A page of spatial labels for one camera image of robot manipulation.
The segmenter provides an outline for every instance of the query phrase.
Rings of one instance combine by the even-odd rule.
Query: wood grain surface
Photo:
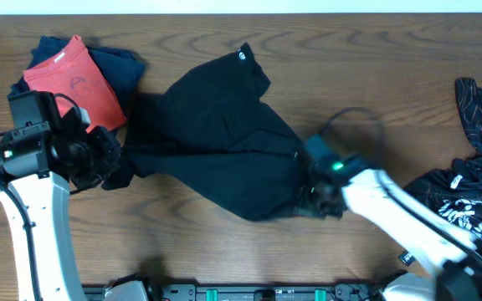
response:
[[[139,90],[155,93],[249,42],[272,82],[262,101],[301,137],[340,109],[374,110],[388,126],[385,165],[402,185],[474,152],[454,80],[482,86],[482,14],[0,16],[0,131],[13,126],[6,94],[29,50],[41,35],[72,34],[135,51],[147,62]],[[352,123],[339,127],[346,149],[375,142],[368,123]],[[246,222],[170,176],[86,191],[69,210],[83,283],[136,271],[201,283],[332,283],[404,267],[403,249],[362,217]],[[0,205],[0,300],[17,298],[13,260]]]

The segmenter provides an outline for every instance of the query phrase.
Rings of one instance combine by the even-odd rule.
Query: fabric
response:
[[[302,143],[259,101],[269,85],[245,44],[190,70],[164,95],[140,95],[125,161],[102,187],[120,188],[133,174],[161,172],[245,219],[291,215]]]
[[[65,39],[42,37],[38,47],[31,50],[33,60],[28,69],[58,54],[68,45],[68,42],[69,40]],[[123,49],[96,47],[88,48],[88,51],[105,80],[115,92],[123,112],[127,115],[128,104],[144,73],[145,65],[136,61],[130,51]],[[11,86],[11,93],[8,96],[27,91],[30,91],[30,88],[22,77]]]
[[[482,239],[482,89],[475,80],[462,78],[455,81],[455,91],[464,133],[477,155],[455,159],[451,169],[430,171],[405,190]]]
[[[86,109],[90,117],[88,130],[97,125],[113,130],[126,122],[115,93],[79,36],[74,36],[58,54],[23,71],[23,78],[31,89],[65,94]],[[56,101],[61,115],[72,107],[66,99]]]

